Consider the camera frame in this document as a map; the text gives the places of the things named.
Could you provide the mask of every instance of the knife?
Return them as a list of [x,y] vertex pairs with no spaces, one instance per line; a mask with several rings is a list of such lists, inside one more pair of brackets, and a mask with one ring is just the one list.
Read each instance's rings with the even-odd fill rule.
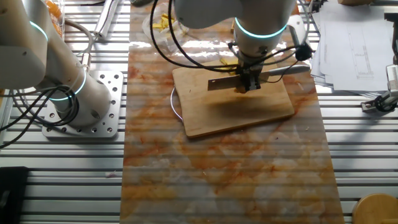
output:
[[[269,77],[281,75],[284,72],[285,72],[285,75],[292,75],[292,74],[296,74],[296,73],[307,72],[310,70],[309,65],[294,65],[291,68],[289,68],[289,67],[290,66],[286,66],[286,67],[282,67],[282,68],[275,68],[275,69],[271,69],[266,72],[262,72],[259,75],[259,82],[261,84],[265,83],[268,81]],[[224,77],[224,78],[214,78],[214,79],[208,80],[207,91],[224,90],[227,88],[237,88],[240,86],[242,86],[240,75],[234,75],[234,76]]]

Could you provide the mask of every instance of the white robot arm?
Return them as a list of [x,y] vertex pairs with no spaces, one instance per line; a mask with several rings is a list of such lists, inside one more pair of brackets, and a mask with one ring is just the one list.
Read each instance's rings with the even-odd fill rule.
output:
[[[69,86],[80,109],[71,126],[98,122],[107,113],[109,90],[88,74],[54,29],[41,0],[0,1],[0,88],[43,89]],[[60,91],[51,96],[58,115],[68,100]]]
[[[294,44],[300,46],[296,51],[297,60],[312,56],[302,18],[299,15],[290,16],[295,3],[296,0],[175,0],[175,13],[183,25],[194,29],[206,28],[234,17],[234,41],[239,47],[239,65],[244,68],[271,52],[288,26]],[[261,70],[262,66],[256,65],[239,74],[245,91],[261,87]]]

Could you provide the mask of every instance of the marble tabletop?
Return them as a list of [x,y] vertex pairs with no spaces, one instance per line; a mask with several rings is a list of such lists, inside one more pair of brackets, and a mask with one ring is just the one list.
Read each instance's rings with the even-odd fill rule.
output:
[[[138,18],[134,10],[131,19]],[[230,27],[227,20],[190,30],[183,47],[199,62],[232,57]],[[121,223],[344,223],[309,73],[283,78],[295,108],[291,118],[189,140],[170,107],[177,67],[136,30],[130,35]],[[277,48],[291,44],[285,32]],[[182,54],[165,52],[185,62]],[[181,113],[177,96],[174,105]]]

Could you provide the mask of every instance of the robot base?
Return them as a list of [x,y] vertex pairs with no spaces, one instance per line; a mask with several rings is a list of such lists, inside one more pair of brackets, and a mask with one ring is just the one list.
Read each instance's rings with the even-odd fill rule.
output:
[[[106,115],[97,123],[85,127],[71,127],[69,125],[56,128],[42,128],[42,133],[48,138],[113,138],[118,133],[119,114],[123,87],[123,74],[112,71],[91,71],[91,76],[109,89],[111,94],[111,106]],[[47,104],[45,111],[47,121],[60,120],[54,105]]]

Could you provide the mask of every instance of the bolt hole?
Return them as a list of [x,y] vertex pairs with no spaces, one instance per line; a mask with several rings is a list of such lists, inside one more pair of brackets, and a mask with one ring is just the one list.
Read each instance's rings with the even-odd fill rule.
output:
[[97,111],[91,110],[90,113],[95,119],[100,119],[100,115],[98,114]]
[[7,11],[8,11],[8,9],[3,9],[1,12],[0,12],[0,15],[4,15],[5,13],[7,13]]

